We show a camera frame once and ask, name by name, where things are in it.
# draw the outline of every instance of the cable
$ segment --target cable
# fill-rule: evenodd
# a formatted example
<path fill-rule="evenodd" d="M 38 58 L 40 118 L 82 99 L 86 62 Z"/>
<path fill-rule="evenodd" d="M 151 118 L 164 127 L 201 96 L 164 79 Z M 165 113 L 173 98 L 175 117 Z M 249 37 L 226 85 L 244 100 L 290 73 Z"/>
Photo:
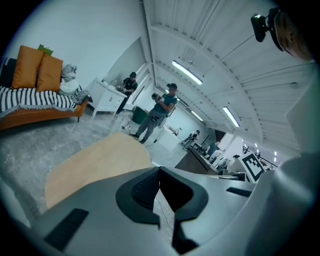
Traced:
<path fill-rule="evenodd" d="M 168 218 L 167 218 L 167 215 L 166 215 L 165 212 L 164 212 L 164 209 L 162 208 L 162 204 L 160 203 L 160 201 L 159 201 L 158 199 L 156 199 L 156 198 L 154 198 L 154 199 L 159 202 L 160 207 L 161 207 L 161 211 L 163 212 L 163 215 L 164 215 L 165 218 L 166 218 L 166 222 L 168 223 L 168 225 L 170 226 L 170 228 L 172 228 L 172 230 L 174 230 L 174 228 L 169 224 L 169 220 L 168 220 Z"/>
<path fill-rule="evenodd" d="M 146 148 L 147 148 L 147 147 L 150 147 L 150 146 L 152 146 L 153 144 L 155 144 L 155 143 L 152 143 L 151 145 L 149 145 L 149 146 L 146 146 Z"/>

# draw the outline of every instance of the gray pants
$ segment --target gray pants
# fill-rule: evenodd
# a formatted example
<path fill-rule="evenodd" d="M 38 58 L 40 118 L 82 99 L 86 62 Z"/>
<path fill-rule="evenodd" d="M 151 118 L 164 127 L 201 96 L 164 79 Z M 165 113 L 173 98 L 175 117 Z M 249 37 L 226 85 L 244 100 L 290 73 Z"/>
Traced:
<path fill-rule="evenodd" d="M 165 114 L 159 114 L 154 109 L 152 109 L 143 120 L 142 124 L 140 124 L 136 135 L 140 136 L 147 129 L 143 137 L 144 140 L 147 140 L 154 131 L 154 128 L 157 127 L 165 117 Z"/>

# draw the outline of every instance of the light fixture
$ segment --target light fixture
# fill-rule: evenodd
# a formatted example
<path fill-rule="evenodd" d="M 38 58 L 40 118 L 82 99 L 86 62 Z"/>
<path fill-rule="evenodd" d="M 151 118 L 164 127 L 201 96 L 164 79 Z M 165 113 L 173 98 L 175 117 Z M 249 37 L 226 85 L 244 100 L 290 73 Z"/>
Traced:
<path fill-rule="evenodd" d="M 201 85 L 203 83 L 203 81 L 199 79 L 195 74 L 193 74 L 189 69 L 182 66 L 180 63 L 176 62 L 175 60 L 172 61 L 172 65 L 174 65 L 178 70 L 182 71 L 184 74 L 190 77 L 198 85 Z"/>
<path fill-rule="evenodd" d="M 233 122 L 233 124 L 236 126 L 236 127 L 240 127 L 240 125 L 238 124 L 237 120 L 234 118 L 234 116 L 231 114 L 231 112 L 229 111 L 229 109 L 224 106 L 223 107 L 223 110 L 224 112 L 226 112 L 226 114 L 228 115 L 228 117 L 231 119 L 231 121 Z"/>
<path fill-rule="evenodd" d="M 200 116 L 198 116 L 195 112 L 191 111 L 192 114 L 194 114 L 200 121 L 203 122 L 203 120 L 200 118 Z"/>

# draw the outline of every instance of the wooden board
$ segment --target wooden board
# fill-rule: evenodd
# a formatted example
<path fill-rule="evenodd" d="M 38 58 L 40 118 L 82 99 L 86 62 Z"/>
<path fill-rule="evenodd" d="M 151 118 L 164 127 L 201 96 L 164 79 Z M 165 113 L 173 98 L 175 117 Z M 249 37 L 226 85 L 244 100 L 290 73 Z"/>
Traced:
<path fill-rule="evenodd" d="M 45 200 L 51 208 L 83 186 L 153 167 L 146 148 L 124 133 L 113 133 L 81 150 L 48 175 Z"/>

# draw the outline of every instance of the white wall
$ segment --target white wall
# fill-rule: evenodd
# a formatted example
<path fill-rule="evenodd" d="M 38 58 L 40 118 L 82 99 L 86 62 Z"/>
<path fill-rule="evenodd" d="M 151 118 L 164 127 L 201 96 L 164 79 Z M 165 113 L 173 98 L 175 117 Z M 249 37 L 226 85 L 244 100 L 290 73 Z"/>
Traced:
<path fill-rule="evenodd" d="M 155 101 L 151 98 L 151 95 L 155 92 L 155 88 L 153 87 L 152 83 L 149 82 L 148 86 L 142 90 L 142 92 L 134 101 L 134 105 L 143 110 L 152 110 L 155 106 Z"/>
<path fill-rule="evenodd" d="M 106 74 L 105 81 L 112 85 L 120 85 L 131 72 L 137 72 L 146 62 L 140 39 L 131 44 Z"/>
<path fill-rule="evenodd" d="M 4 56 L 16 58 L 20 45 L 42 44 L 64 64 L 76 65 L 78 82 L 87 86 L 102 79 L 139 37 L 147 38 L 139 0 L 47 0 L 24 22 Z"/>
<path fill-rule="evenodd" d="M 233 137 L 230 145 L 226 148 L 224 154 L 222 155 L 224 158 L 232 158 L 234 155 L 243 155 L 243 142 L 240 137 Z"/>
<path fill-rule="evenodd" d="M 227 147 L 229 146 L 230 142 L 234 137 L 235 137 L 234 135 L 230 133 L 226 133 L 220 141 L 219 148 L 222 150 L 227 149 Z"/>
<path fill-rule="evenodd" d="M 190 133 L 199 130 L 200 135 L 197 137 L 198 140 L 196 141 L 199 144 L 201 144 L 209 135 L 208 129 L 191 117 L 191 114 L 183 110 L 179 104 L 167 121 L 166 125 L 171 126 L 174 129 L 178 129 L 178 138 L 180 139 L 185 139 Z"/>

